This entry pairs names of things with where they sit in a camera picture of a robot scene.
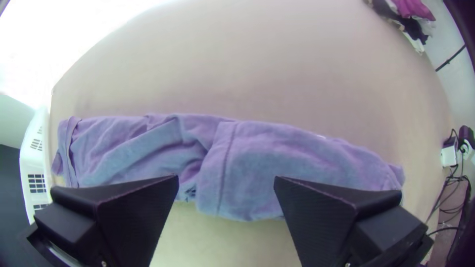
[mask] purple towel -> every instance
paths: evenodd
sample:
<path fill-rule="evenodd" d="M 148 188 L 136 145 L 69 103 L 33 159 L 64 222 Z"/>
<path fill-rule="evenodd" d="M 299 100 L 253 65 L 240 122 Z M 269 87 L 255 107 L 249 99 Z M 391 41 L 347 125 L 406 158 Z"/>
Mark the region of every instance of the purple towel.
<path fill-rule="evenodd" d="M 177 200 L 237 221 L 281 217 L 275 176 L 364 190 L 401 189 L 402 169 L 343 140 L 292 126 L 205 115 L 71 117 L 52 171 L 87 187 L 179 175 Z"/>

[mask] beige table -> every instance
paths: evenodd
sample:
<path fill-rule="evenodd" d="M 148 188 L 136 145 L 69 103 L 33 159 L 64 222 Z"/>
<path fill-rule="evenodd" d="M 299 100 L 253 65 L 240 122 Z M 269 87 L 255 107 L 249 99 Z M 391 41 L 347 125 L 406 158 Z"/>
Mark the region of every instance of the beige table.
<path fill-rule="evenodd" d="M 358 0 L 177 0 L 149 10 L 57 83 L 51 150 L 71 115 L 147 112 L 287 123 L 365 146 L 404 167 L 405 208 L 422 220 L 442 187 L 451 128 L 428 59 Z M 231 222 L 177 203 L 152 266 L 299 263 L 284 222 Z"/>

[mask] white wall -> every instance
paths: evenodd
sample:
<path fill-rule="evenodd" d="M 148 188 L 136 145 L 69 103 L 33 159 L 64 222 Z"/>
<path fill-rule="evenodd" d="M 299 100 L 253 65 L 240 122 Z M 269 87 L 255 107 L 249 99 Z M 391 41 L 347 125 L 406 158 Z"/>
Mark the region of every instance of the white wall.
<path fill-rule="evenodd" d="M 437 20 L 434 36 L 429 38 L 425 47 L 436 69 L 454 55 L 465 42 L 442 0 L 423 0 L 423 2 Z M 475 129 L 475 72 L 467 49 L 439 70 L 437 75 L 452 109 L 455 129 L 458 130 L 461 125 Z M 465 161 L 464 174 L 469 177 L 472 184 L 475 184 L 475 166 L 470 161 Z"/>
<path fill-rule="evenodd" d="M 0 144 L 20 148 L 35 110 L 6 95 L 0 95 Z"/>

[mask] wire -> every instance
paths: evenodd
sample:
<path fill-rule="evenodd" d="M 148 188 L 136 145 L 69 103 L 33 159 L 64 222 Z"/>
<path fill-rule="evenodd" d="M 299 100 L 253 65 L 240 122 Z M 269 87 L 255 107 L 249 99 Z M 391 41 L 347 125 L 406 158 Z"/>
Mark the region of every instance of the wire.
<path fill-rule="evenodd" d="M 439 224 L 446 224 L 446 223 L 450 222 L 451 220 L 455 219 L 455 217 L 457 217 L 457 215 L 460 214 L 460 212 L 462 212 L 462 209 L 459 209 L 459 210 L 454 214 L 454 216 L 450 217 L 450 219 L 447 219 L 447 220 L 445 220 L 445 221 L 443 221 L 443 222 L 440 222 Z"/>
<path fill-rule="evenodd" d="M 446 230 L 462 230 L 461 228 L 459 227 L 445 227 L 445 228 L 441 228 L 441 229 L 437 229 L 435 230 L 434 232 L 432 233 L 428 233 L 427 236 L 431 236 L 435 233 L 438 233 L 438 232 L 442 232 L 442 231 L 446 231 Z"/>
<path fill-rule="evenodd" d="M 443 209 L 440 209 L 441 212 L 443 213 L 447 213 L 447 214 L 454 214 L 457 212 L 457 210 L 460 210 L 462 209 L 464 206 L 464 204 L 462 203 L 460 206 L 458 207 L 455 207 L 455 208 L 452 208 L 452 209 L 446 209 L 446 210 L 443 210 Z"/>
<path fill-rule="evenodd" d="M 459 189 L 459 186 L 460 186 L 460 182 L 457 183 L 457 185 L 455 186 L 455 189 L 454 189 L 452 192 L 450 192 L 450 194 L 449 194 L 446 198 L 444 198 L 444 200 L 442 200 L 442 201 L 436 206 L 435 209 L 437 210 L 438 208 L 440 208 L 440 206 L 442 206 L 442 204 L 444 204 L 445 201 L 447 201 L 451 196 L 453 196 L 453 195 L 455 194 L 455 192 L 457 192 L 457 189 Z"/>
<path fill-rule="evenodd" d="M 467 46 L 464 44 L 457 52 L 455 52 L 455 54 L 453 56 L 451 56 L 444 63 L 442 63 L 442 65 L 440 65 L 438 68 L 436 68 L 435 71 L 437 72 L 437 71 L 441 70 L 443 67 L 445 67 L 446 65 L 450 64 L 450 61 L 452 61 L 458 54 L 460 54 L 460 52 L 462 52 L 462 50 L 464 50 L 465 47 L 467 47 Z"/>

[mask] towel fold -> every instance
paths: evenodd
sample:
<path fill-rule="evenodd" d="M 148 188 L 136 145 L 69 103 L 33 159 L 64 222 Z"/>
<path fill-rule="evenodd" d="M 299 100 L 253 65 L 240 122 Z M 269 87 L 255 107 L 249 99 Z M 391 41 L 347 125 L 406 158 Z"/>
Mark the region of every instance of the towel fold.
<path fill-rule="evenodd" d="M 178 174 L 176 200 L 236 221 L 282 217 L 275 176 L 362 190 L 401 189 L 400 167 L 344 140 L 292 126 L 214 116 L 71 117 L 53 173 L 88 187 Z"/>

